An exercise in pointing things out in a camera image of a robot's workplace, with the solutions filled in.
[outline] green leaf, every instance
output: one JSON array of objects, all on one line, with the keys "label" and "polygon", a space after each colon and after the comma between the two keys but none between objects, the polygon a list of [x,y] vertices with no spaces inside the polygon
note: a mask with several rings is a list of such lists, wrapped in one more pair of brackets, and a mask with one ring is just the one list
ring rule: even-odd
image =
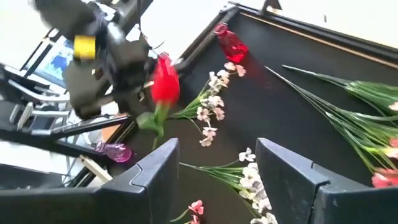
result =
[{"label": "green leaf", "polygon": [[155,122],[155,114],[144,112],[137,117],[137,124],[140,129],[154,130],[158,136],[164,135],[163,126]]}]

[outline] pink glass vase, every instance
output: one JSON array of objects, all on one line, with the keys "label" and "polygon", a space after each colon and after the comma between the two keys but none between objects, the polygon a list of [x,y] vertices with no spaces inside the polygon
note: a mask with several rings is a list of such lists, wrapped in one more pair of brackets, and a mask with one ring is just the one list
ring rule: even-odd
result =
[{"label": "pink glass vase", "polygon": [[132,155],[131,149],[123,143],[106,144],[104,141],[99,141],[95,146],[95,151],[105,153],[116,162],[126,162]]}]

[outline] black table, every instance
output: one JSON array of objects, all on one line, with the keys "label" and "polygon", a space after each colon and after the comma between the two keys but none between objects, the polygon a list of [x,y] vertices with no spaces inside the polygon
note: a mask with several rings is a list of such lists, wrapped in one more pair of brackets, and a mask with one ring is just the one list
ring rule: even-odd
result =
[{"label": "black table", "polygon": [[[179,138],[180,160],[198,166],[227,164],[247,147],[254,149],[256,138],[267,138],[333,172],[370,186],[371,173],[351,146],[316,109],[264,65],[344,109],[377,114],[343,90],[285,70],[282,64],[352,80],[398,85],[394,76],[398,74],[396,68],[339,48],[390,64],[397,62],[397,50],[277,15],[259,16],[252,9],[234,7],[221,12],[183,54],[184,61],[178,65],[183,74],[182,105],[197,96],[210,71],[223,69],[227,62],[212,33],[218,22],[227,22],[229,29],[248,46],[250,54],[242,62],[247,75],[232,78],[228,89],[222,92],[226,117],[216,125],[219,130],[211,147],[200,146],[201,135],[189,121],[167,121],[164,140]],[[132,124],[121,126],[115,136],[126,135],[131,129],[137,130]],[[124,142],[142,157],[150,151],[153,138],[152,133],[140,131],[134,137],[128,134]],[[206,174],[182,167],[179,191],[175,216],[189,203],[202,199],[207,223],[248,223],[251,219],[241,199]]]}]

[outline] red glass bottle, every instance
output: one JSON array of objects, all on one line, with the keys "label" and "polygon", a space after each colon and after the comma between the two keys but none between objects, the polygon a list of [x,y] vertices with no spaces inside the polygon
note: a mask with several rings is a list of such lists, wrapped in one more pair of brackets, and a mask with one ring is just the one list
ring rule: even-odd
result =
[{"label": "red glass bottle", "polygon": [[236,34],[228,30],[228,25],[225,23],[217,24],[214,32],[226,58],[234,63],[241,62],[248,52],[248,47],[239,40]]}]

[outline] yellow label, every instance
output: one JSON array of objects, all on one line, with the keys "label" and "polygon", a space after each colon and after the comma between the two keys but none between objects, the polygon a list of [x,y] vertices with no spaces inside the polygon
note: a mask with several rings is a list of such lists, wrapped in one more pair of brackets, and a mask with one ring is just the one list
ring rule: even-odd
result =
[{"label": "yellow label", "polygon": [[73,51],[76,58],[95,59],[95,37],[87,35],[75,36]]}]

